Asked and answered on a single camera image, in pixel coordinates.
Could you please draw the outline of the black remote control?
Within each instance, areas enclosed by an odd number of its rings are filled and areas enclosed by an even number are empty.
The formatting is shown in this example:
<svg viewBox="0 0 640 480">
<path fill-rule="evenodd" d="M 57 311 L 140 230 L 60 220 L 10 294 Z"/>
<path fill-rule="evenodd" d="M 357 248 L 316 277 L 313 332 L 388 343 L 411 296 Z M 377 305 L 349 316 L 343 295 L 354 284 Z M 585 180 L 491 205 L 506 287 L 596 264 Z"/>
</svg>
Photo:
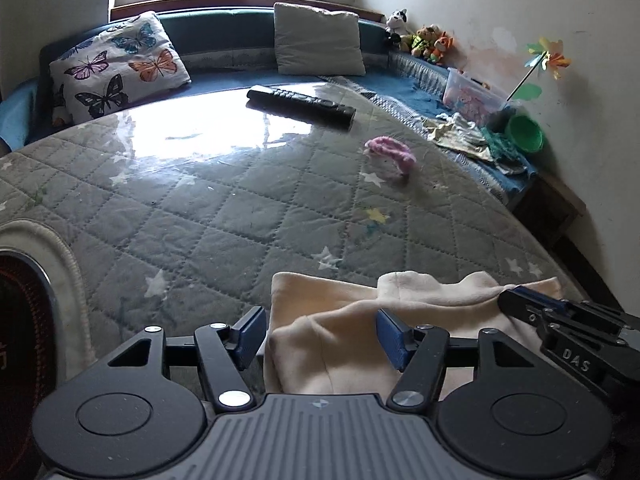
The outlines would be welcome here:
<svg viewBox="0 0 640 480">
<path fill-rule="evenodd" d="M 321 99 L 318 96 L 274 87 L 254 86 L 246 92 L 247 106 L 303 122 L 349 129 L 356 116 L 356 108 Z"/>
</svg>

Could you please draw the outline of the green plastic bowl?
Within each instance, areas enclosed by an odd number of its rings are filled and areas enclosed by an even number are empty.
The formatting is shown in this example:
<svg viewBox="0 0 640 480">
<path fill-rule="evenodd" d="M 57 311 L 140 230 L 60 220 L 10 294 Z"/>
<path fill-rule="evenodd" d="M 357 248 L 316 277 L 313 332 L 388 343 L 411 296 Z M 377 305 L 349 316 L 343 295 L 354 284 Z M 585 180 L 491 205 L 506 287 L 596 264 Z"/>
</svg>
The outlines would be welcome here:
<svg viewBox="0 0 640 480">
<path fill-rule="evenodd" d="M 544 148 L 544 132 L 538 122 L 526 115 L 514 115 L 506 123 L 504 134 L 524 154 L 537 154 Z"/>
</svg>

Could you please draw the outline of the clear plastic storage box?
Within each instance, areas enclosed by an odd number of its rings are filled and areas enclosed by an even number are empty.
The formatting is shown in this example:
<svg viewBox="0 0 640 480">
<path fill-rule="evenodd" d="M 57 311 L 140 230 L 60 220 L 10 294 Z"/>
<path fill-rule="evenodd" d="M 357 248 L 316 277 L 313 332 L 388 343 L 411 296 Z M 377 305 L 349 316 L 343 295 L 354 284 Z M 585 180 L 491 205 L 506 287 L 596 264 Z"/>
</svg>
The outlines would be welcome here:
<svg viewBox="0 0 640 480">
<path fill-rule="evenodd" d="M 502 92 L 488 90 L 460 70 L 449 67 L 442 104 L 474 122 L 477 127 L 484 127 L 506 105 L 506 97 Z"/>
</svg>

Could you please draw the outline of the colourful paper pinwheel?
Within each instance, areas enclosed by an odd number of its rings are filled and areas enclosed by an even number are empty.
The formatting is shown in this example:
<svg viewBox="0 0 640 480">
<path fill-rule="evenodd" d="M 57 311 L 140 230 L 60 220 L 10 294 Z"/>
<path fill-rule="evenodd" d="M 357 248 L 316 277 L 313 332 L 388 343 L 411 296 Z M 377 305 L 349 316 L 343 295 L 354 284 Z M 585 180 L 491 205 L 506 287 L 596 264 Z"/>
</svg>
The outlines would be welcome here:
<svg viewBox="0 0 640 480">
<path fill-rule="evenodd" d="M 550 75 L 559 81 L 572 60 L 564 54 L 564 42 L 540 36 L 536 42 L 527 45 L 530 59 L 525 63 L 526 72 L 506 97 L 506 102 L 535 101 L 542 95 L 540 84 L 530 82 L 534 75 Z"/>
</svg>

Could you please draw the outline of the black white plush toy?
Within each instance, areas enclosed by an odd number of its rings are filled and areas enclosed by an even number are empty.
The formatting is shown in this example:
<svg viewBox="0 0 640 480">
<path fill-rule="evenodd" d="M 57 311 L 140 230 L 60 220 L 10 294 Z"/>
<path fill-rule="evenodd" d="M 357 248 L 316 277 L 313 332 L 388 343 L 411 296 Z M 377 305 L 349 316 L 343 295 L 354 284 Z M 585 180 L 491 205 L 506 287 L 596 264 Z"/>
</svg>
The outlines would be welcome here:
<svg viewBox="0 0 640 480">
<path fill-rule="evenodd" d="M 406 9 L 399 9 L 390 14 L 385 22 L 387 47 L 400 47 L 402 38 L 410 35 L 407 23 L 408 16 Z"/>
</svg>

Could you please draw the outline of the butterfly print pillow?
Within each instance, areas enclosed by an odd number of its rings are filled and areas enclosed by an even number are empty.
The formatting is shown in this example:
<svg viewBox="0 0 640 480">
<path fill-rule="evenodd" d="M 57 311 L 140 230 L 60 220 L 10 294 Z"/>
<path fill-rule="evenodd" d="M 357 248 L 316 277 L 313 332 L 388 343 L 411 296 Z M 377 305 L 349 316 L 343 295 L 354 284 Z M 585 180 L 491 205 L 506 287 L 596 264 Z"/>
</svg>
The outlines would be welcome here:
<svg viewBox="0 0 640 480">
<path fill-rule="evenodd" d="M 81 41 L 49 64 L 52 125 L 79 125 L 190 84 L 160 19 L 145 12 Z"/>
</svg>

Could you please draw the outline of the yellow brown plush toy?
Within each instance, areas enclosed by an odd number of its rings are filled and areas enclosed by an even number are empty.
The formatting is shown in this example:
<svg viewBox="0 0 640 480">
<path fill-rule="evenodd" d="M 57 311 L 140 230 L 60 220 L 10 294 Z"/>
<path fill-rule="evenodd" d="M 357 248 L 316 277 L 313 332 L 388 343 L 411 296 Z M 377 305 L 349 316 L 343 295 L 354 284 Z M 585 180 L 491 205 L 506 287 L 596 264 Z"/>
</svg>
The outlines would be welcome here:
<svg viewBox="0 0 640 480">
<path fill-rule="evenodd" d="M 414 34 L 402 35 L 399 49 L 415 58 L 426 58 L 440 36 L 442 36 L 442 30 L 438 25 L 423 26 Z"/>
</svg>

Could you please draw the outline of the crumpled clothes pile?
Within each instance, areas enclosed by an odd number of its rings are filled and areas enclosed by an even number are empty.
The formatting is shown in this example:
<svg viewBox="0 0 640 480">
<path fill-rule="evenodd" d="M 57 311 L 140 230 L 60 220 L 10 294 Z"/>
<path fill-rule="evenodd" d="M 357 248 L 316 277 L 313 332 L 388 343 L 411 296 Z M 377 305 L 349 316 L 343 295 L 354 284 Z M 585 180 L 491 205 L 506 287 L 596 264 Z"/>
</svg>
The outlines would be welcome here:
<svg viewBox="0 0 640 480">
<path fill-rule="evenodd" d="M 494 133 L 486 127 L 478 128 L 475 122 L 469 122 L 459 113 L 424 118 L 422 128 L 427 140 L 439 148 L 486 162 L 502 174 L 527 171 L 524 157 L 503 134 Z"/>
</svg>

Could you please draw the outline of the pink hair scrunchie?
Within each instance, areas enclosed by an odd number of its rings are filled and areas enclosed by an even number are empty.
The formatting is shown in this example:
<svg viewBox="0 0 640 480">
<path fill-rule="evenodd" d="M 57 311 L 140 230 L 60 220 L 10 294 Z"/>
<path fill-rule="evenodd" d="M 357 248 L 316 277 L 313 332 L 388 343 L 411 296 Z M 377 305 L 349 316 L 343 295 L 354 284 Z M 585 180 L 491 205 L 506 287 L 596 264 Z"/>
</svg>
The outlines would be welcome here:
<svg viewBox="0 0 640 480">
<path fill-rule="evenodd" d="M 389 158 L 403 177 L 408 177 L 416 164 L 416 156 L 405 143 L 391 136 L 376 136 L 364 144 L 364 148 L 372 154 Z"/>
</svg>

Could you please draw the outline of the round black induction cooktop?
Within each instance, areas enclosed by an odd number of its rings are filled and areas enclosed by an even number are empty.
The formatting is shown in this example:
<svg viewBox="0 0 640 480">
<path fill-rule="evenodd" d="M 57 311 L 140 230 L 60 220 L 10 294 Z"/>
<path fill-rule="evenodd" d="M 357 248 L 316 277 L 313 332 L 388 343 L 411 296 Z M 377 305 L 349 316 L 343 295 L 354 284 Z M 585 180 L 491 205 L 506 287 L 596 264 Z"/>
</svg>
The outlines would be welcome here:
<svg viewBox="0 0 640 480">
<path fill-rule="evenodd" d="M 52 304 L 36 270 L 1 256 L 1 477 L 32 479 L 41 460 L 32 416 L 56 384 Z"/>
</svg>

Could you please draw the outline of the plain beige pillow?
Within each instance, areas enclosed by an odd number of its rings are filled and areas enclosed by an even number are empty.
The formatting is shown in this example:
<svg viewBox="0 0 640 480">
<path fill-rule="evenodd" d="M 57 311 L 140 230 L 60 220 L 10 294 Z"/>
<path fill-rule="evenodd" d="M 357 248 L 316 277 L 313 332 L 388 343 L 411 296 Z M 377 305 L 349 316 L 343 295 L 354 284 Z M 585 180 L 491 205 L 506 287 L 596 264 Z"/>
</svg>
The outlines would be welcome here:
<svg viewBox="0 0 640 480">
<path fill-rule="evenodd" d="M 274 55 L 285 75 L 363 76 L 358 16 L 314 6 L 273 5 Z"/>
</svg>

